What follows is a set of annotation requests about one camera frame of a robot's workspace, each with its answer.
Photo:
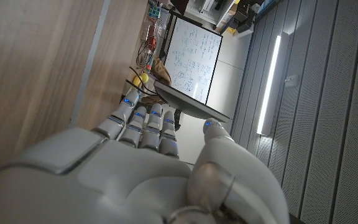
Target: fluorescent light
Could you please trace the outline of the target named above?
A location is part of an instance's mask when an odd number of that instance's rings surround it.
[[[267,110],[267,103],[269,102],[270,89],[272,88],[274,70],[276,68],[277,55],[278,55],[278,50],[280,48],[280,41],[281,41],[281,37],[277,36],[276,44],[274,46],[274,51],[273,51],[272,63],[270,64],[270,70],[268,72],[264,102],[262,104],[262,111],[260,112],[260,117],[259,117],[259,124],[258,124],[258,129],[257,129],[258,134],[262,134],[262,128],[264,126],[265,115],[266,115],[266,110]]]

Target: yellow object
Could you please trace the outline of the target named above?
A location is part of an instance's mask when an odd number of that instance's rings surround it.
[[[140,77],[142,78],[142,81],[144,83],[147,83],[147,81],[149,80],[149,76],[146,73],[140,74]]]
[[[233,29],[232,27],[228,27],[226,30],[231,34],[236,32],[236,29]]]
[[[134,81],[132,81],[133,82],[133,84],[135,85],[135,86],[138,86],[139,87],[139,85],[140,85],[140,79],[137,77],[137,76],[135,76],[135,78],[134,78]]]

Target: cable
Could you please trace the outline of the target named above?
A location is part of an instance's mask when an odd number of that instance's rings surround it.
[[[146,90],[148,90],[148,91],[151,92],[151,93],[154,93],[154,94],[158,95],[158,93],[156,93],[156,92],[154,92],[154,91],[151,91],[151,90],[149,90],[149,89],[146,87],[146,85],[145,85],[144,82],[142,81],[142,78],[141,78],[140,75],[134,70],[134,68],[132,68],[131,66],[129,66],[129,68],[132,69],[132,71],[134,71],[134,73],[135,73],[136,76],[139,78],[140,82],[142,83],[143,87],[144,87]]]
[[[139,90],[140,92],[149,95],[149,96],[159,96],[159,95],[155,95],[155,94],[150,94],[150,93],[146,93],[145,91],[141,90],[139,87],[135,86],[135,84],[133,84],[131,81],[129,80],[125,80],[126,82],[128,82],[129,84],[131,84],[133,87],[137,88],[137,90]]]
[[[151,58],[153,57],[153,55],[155,53],[156,47],[154,47],[153,51],[150,51],[150,53],[148,53],[146,60],[141,61],[141,59],[139,59],[139,56],[142,53],[144,53],[145,49],[149,49],[149,47],[152,47],[152,44],[145,45],[149,41],[150,38],[155,38],[155,37],[153,35],[148,36],[147,39],[142,42],[142,44],[140,45],[140,47],[137,51],[136,64],[141,68],[147,65],[147,63],[151,60]]]

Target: whiteboard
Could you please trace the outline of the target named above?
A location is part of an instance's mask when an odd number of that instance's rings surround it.
[[[177,18],[165,68],[172,87],[206,104],[222,36]]]

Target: whiteboard frame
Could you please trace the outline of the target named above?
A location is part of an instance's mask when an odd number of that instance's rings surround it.
[[[177,18],[175,19],[175,23],[173,24],[173,29],[172,29],[170,41],[169,41],[169,43],[168,43],[168,49],[167,49],[167,52],[165,53],[164,65],[165,65],[165,62],[167,61],[167,57],[168,57],[169,49],[170,49],[170,46],[171,46],[171,41],[172,41],[173,33],[175,32],[175,26],[176,26],[176,24],[177,24],[177,20],[178,20],[178,19],[181,19],[181,20],[183,20],[183,21],[185,21],[185,22],[188,22],[188,23],[190,23],[190,24],[193,24],[194,26],[200,27],[200,28],[202,28],[202,29],[204,29],[204,30],[206,30],[206,31],[208,31],[208,32],[210,32],[210,33],[212,33],[212,34],[215,34],[215,35],[221,37],[221,43],[219,44],[218,54],[216,55],[214,70],[212,71],[211,81],[210,81],[210,83],[209,83],[209,88],[208,88],[208,93],[207,93],[207,95],[206,95],[206,100],[205,100],[205,102],[201,102],[201,101],[198,101],[198,100],[197,100],[198,102],[200,102],[200,103],[206,105],[207,102],[208,102],[209,92],[211,91],[212,80],[214,79],[215,68],[216,68],[216,64],[217,64],[217,62],[218,62],[219,52],[221,51],[223,36],[222,36],[221,34],[217,34],[217,33],[213,32],[213,31],[211,31],[211,30],[209,30],[209,29],[207,29],[207,28],[205,28],[205,27],[203,27],[203,26],[200,26],[200,23],[199,23],[199,22],[196,22],[196,21],[194,21],[194,20],[192,20],[192,19],[190,19],[190,18],[187,18],[187,17],[185,17],[185,16],[183,16],[183,15],[181,15],[181,14],[178,14],[178,13],[175,13],[175,12],[172,12],[172,11],[170,11],[170,13],[171,13],[171,15],[176,16]]]

